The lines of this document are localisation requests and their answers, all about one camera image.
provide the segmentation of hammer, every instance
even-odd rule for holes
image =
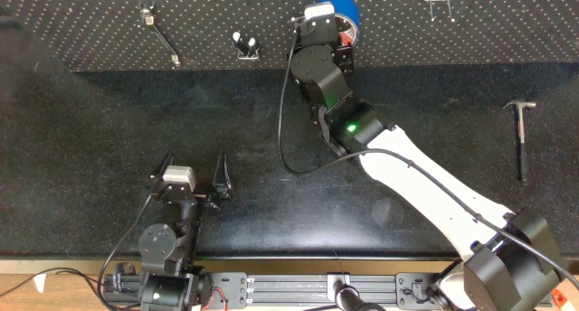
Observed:
[[[526,102],[523,99],[513,99],[506,106],[503,108],[508,107],[509,105],[514,105],[517,109],[517,116],[518,116],[518,123],[517,123],[517,130],[518,130],[518,167],[519,167],[519,175],[520,179],[523,184],[528,183],[528,164],[527,164],[527,151],[525,150],[525,126],[523,125],[523,108],[534,108],[536,107],[535,102]]]

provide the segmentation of hammer handle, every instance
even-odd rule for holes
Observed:
[[[525,143],[520,143],[518,152],[518,165],[521,181],[523,184],[528,183],[528,164],[527,164],[527,151],[525,149]]]

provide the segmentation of orange object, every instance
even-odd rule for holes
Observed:
[[[555,304],[559,306],[561,311],[575,311],[575,308],[573,307],[571,302],[569,302],[567,297],[563,293],[561,293],[560,290],[554,289],[552,295],[553,301],[555,301]]]

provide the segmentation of wooden surface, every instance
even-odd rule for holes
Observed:
[[[0,292],[16,286],[30,275],[0,275]],[[579,293],[566,280],[559,286],[574,306],[579,306]],[[296,307],[279,307],[276,310],[300,310]],[[94,296],[86,282],[73,275],[48,275],[44,283],[43,293],[39,293],[33,281],[18,288],[6,297],[0,298],[2,311],[40,311],[40,310],[106,310]],[[246,307],[245,311],[265,310],[263,307]]]

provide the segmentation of red object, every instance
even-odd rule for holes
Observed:
[[[568,301],[567,297],[564,296],[560,290],[554,289],[552,294],[553,294],[553,300],[555,301],[555,304],[557,304],[557,306],[563,307],[565,305],[565,303],[567,303],[567,301]]]

